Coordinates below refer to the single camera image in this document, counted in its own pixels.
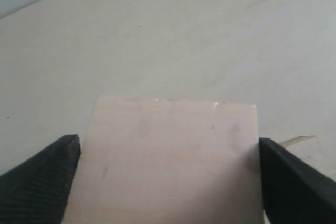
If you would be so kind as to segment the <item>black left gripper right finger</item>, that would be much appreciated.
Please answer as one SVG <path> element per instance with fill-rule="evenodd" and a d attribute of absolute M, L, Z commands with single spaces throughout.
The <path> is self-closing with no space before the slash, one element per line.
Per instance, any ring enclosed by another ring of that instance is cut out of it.
<path fill-rule="evenodd" d="M 269 222 L 335 223 L 335 181 L 269 138 L 260 138 L 258 145 Z"/>

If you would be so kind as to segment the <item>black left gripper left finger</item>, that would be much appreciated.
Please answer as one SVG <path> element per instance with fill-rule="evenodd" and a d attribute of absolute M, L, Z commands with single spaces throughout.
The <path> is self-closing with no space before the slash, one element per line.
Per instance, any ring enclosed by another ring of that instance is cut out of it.
<path fill-rule="evenodd" d="M 80 157 L 64 135 L 1 175 L 1 223 L 61 223 Z"/>

